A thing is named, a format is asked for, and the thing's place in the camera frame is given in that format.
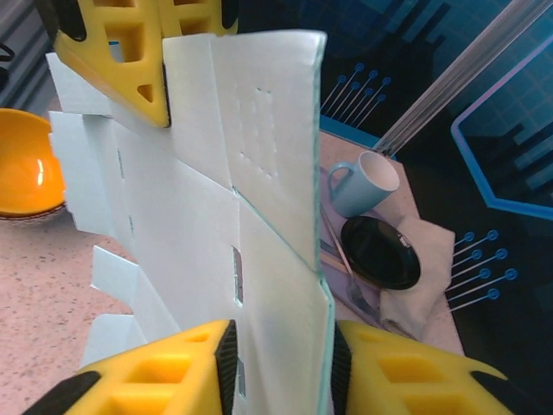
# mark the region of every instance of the white napkin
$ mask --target white napkin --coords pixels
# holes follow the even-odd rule
[[[392,333],[421,340],[430,312],[451,283],[455,235],[410,216],[401,219],[397,230],[415,249],[421,263],[421,277],[408,290],[380,292],[380,322]]]

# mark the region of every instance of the orange bowl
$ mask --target orange bowl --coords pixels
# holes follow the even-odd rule
[[[0,217],[25,219],[60,210],[65,185],[48,134],[50,123],[0,108]]]

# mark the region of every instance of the mug handle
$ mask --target mug handle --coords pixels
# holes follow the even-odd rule
[[[334,173],[336,173],[336,171],[338,171],[340,169],[347,169],[347,170],[350,171],[350,173],[353,173],[354,170],[355,170],[355,166],[351,163],[348,163],[348,162],[339,162],[339,163],[336,163],[334,166],[332,166],[330,168],[330,170],[328,171],[328,174],[327,174],[328,194],[330,196],[330,200],[334,199],[334,197],[336,196],[336,194],[335,194],[335,189],[336,188],[332,187],[332,176],[333,176]]]

